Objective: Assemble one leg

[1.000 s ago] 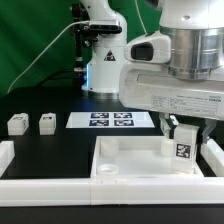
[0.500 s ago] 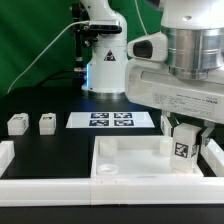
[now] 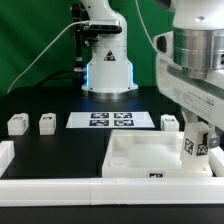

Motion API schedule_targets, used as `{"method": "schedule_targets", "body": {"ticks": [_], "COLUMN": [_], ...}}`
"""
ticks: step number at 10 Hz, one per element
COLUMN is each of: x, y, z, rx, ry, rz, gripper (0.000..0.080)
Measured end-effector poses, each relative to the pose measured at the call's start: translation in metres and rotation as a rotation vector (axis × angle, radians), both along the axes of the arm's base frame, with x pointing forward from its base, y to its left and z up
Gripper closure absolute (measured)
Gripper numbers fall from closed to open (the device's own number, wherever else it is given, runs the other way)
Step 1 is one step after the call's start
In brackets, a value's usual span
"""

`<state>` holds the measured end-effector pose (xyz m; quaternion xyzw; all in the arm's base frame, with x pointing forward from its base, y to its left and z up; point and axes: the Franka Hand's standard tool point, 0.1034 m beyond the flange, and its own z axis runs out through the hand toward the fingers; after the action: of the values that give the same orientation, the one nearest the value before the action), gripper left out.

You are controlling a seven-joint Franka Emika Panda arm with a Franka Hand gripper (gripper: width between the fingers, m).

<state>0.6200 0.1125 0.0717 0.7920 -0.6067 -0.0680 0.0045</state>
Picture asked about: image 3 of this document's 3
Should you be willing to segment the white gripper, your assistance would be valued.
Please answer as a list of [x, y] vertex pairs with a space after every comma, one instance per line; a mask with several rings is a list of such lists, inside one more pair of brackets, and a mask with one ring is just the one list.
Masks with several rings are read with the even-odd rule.
[[193, 79], [171, 58], [158, 54], [156, 81], [163, 95], [187, 109], [181, 111], [186, 128], [198, 129], [198, 116], [218, 127], [209, 131], [207, 140], [209, 149], [218, 147], [224, 131], [224, 69], [210, 71], [205, 80]]

